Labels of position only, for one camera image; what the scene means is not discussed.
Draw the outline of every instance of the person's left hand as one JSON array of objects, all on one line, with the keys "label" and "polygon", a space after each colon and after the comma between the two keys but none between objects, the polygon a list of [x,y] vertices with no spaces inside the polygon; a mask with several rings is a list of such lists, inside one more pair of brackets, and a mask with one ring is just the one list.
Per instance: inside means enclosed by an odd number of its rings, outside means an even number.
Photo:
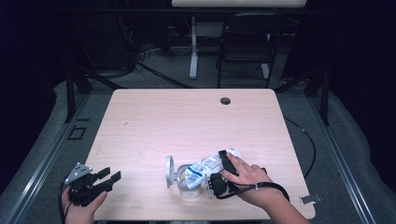
[{"label": "person's left hand", "polygon": [[92,224],[93,215],[99,206],[105,201],[107,197],[107,192],[103,191],[97,198],[95,198],[86,207],[76,206],[69,200],[69,188],[64,190],[62,194],[62,207],[64,209],[64,214],[66,214],[66,224]]}]

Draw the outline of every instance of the chair backrest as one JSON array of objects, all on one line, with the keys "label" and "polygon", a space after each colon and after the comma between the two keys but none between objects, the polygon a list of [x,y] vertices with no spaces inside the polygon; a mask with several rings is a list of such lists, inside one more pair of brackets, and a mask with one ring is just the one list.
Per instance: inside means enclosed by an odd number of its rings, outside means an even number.
[{"label": "chair backrest", "polygon": [[247,35],[281,34],[286,27],[286,17],[279,14],[238,13],[223,23],[222,32]]}]

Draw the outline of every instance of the hand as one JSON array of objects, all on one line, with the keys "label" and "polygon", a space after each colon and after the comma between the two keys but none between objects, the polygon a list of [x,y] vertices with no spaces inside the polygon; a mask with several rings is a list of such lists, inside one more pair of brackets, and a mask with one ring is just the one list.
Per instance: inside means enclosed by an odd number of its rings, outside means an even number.
[{"label": "hand", "polygon": [[[235,157],[232,153],[227,153],[227,157],[233,164],[233,167],[238,171],[239,176],[233,175],[226,170],[223,170],[221,175],[225,179],[235,183],[238,188],[243,189],[247,187],[246,185],[255,185],[261,182],[273,182],[260,166],[256,164],[249,166],[241,158]],[[275,194],[283,197],[282,193],[277,189],[253,189],[240,193],[238,196],[247,203],[263,208],[268,201],[269,197],[267,196]]]},{"label": "hand", "polygon": [[90,204],[86,207],[76,206],[69,200],[69,188],[67,188],[62,194],[62,207],[64,209],[64,213],[66,214],[65,223],[73,223],[73,224],[92,224],[93,223],[93,215],[99,206],[105,201],[107,197],[107,192],[102,192],[97,198],[95,198]]}]

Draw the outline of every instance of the wooden tabletop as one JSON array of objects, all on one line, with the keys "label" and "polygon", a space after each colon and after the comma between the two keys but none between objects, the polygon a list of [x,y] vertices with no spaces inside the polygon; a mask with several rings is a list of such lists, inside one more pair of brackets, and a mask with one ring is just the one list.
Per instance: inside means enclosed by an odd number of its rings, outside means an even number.
[{"label": "wooden tabletop", "polygon": [[[221,98],[229,98],[224,105]],[[175,169],[228,147],[249,164],[265,167],[283,186],[291,203],[307,218],[315,215],[304,177],[271,90],[118,90],[114,91],[86,165],[99,172],[121,171],[96,220],[268,219],[238,197],[181,197],[177,183],[166,187],[165,161]]]},{"label": "wooden tabletop", "polygon": [[173,7],[304,7],[306,0],[172,0]]}]

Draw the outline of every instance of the chair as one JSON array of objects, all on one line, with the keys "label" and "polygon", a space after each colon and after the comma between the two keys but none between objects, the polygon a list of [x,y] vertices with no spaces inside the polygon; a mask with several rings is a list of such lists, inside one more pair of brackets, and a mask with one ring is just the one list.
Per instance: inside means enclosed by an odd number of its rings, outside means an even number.
[{"label": "chair", "polygon": [[222,26],[218,71],[218,88],[221,82],[222,63],[269,64],[265,83],[268,88],[276,58],[277,45],[287,28],[287,19],[276,14],[239,13],[229,17]]}]

